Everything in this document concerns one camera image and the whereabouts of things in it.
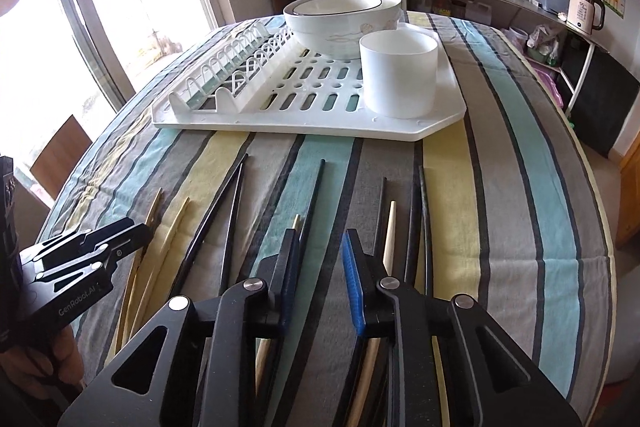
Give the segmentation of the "left hand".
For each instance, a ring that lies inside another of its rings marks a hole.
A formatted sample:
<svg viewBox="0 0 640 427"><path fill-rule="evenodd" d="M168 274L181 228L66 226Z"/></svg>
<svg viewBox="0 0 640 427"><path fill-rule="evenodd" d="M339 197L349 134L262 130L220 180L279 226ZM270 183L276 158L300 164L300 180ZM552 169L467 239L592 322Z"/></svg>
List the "left hand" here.
<svg viewBox="0 0 640 427"><path fill-rule="evenodd" d="M58 378L62 383L78 387L84 381L84 361L78 349L73 327L67 325L52 340L53 360L58 363ZM43 353L14 346L1 355L1 367L14 385L33 398L45 400L50 393L41 382L55 372L51 360Z"/></svg>

